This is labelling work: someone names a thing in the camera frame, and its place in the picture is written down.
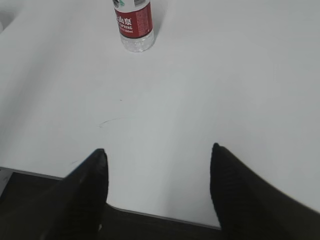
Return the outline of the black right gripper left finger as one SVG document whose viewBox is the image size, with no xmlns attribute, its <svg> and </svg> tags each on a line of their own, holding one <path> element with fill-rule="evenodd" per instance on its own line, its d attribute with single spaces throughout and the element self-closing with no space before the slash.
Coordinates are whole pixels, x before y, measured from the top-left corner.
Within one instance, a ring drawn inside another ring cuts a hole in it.
<svg viewBox="0 0 320 240">
<path fill-rule="evenodd" d="M 108 158 L 99 148 L 42 195 L 1 216 L 0 238 L 96 240 L 108 187 Z"/>
</svg>

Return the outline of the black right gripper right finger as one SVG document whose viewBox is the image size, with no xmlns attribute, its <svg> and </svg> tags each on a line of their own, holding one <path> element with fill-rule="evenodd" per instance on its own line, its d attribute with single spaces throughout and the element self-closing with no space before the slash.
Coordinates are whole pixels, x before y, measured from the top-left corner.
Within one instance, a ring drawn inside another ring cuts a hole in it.
<svg viewBox="0 0 320 240">
<path fill-rule="evenodd" d="M 281 192 L 224 146 L 210 160 L 210 196 L 226 240 L 318 240 L 320 214 Z"/>
</svg>

